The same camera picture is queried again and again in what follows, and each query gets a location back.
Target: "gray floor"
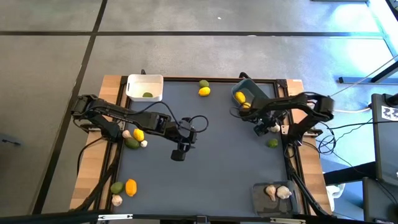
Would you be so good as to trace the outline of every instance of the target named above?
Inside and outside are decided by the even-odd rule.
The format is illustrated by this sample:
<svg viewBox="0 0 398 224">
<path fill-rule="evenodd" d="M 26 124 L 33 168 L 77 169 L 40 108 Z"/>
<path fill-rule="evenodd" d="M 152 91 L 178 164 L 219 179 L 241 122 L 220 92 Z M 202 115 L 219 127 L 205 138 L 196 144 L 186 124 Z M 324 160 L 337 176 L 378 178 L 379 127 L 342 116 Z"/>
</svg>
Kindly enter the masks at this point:
<svg viewBox="0 0 398 224">
<path fill-rule="evenodd" d="M 100 4 L 2 1 L 0 30 L 92 30 Z M 310 0 L 109 1 L 100 30 L 378 32 L 364 3 Z M 22 147 L 0 143 L 0 216 L 29 213 L 87 42 L 88 37 L 0 36 L 0 133 L 24 142 Z M 104 75 L 144 68 L 195 77 L 236 77 L 245 71 L 255 78 L 302 79 L 306 90 L 332 94 L 345 87 L 336 84 L 338 76 L 362 77 L 391 57 L 378 38 L 97 37 L 80 93 L 98 94 Z M 372 93 L 396 91 L 396 86 L 356 86 L 336 95 L 336 108 L 360 109 Z M 337 113 L 330 126 L 370 116 Z M 372 135 L 364 126 L 343 138 L 336 153 L 353 165 L 371 161 Z M 68 130 L 44 212 L 68 210 L 85 138 L 75 127 Z M 324 159 L 344 163 L 333 156 Z"/>
</svg>

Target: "white cable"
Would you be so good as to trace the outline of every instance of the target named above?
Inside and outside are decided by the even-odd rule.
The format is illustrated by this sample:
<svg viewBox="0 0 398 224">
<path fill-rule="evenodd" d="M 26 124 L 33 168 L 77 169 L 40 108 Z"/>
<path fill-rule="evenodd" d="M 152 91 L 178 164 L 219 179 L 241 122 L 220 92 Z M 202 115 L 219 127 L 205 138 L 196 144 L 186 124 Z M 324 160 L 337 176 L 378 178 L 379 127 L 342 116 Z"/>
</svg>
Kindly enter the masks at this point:
<svg viewBox="0 0 398 224">
<path fill-rule="evenodd" d="M 362 113 L 362 112 L 365 112 L 365 111 L 368 111 L 368 110 L 370 110 L 370 108 L 365 108 L 365 109 L 357 110 L 357 111 L 345 111 L 345 110 L 333 110 L 333 111 L 334 112 L 340 112 L 340 113 Z"/>
<path fill-rule="evenodd" d="M 344 90 L 346 90 L 346 89 L 348 89 L 348 88 L 350 88 L 350 87 L 352 87 L 352 86 L 355 86 L 356 84 L 359 84 L 359 83 L 363 82 L 367 77 L 373 75 L 373 73 L 377 72 L 380 68 L 384 67 L 385 65 L 387 65 L 388 63 L 390 63 L 391 61 L 393 61 L 393 60 L 394 60 L 395 58 L 397 58 L 397 57 L 398 57 L 398 55 L 396 55 L 395 57 L 393 57 L 391 60 L 389 60 L 388 62 L 386 62 L 384 65 L 381 65 L 379 68 L 377 68 L 375 71 L 373 71 L 373 72 L 370 73 L 369 75 L 366 75 L 366 76 L 365 76 L 363 79 L 361 79 L 360 81 L 358 81 L 358 82 L 356 82 L 356 83 L 353 83 L 353 84 L 347 86 L 346 88 L 344 88 L 344 89 L 342 89 L 342 90 L 339 90 L 339 91 L 337 91 L 335 94 L 332 94 L 332 95 L 330 95 L 330 96 L 332 97 L 332 96 L 334 96 L 334 95 L 337 95 L 338 93 L 341 93 L 342 91 L 344 91 Z"/>
</svg>

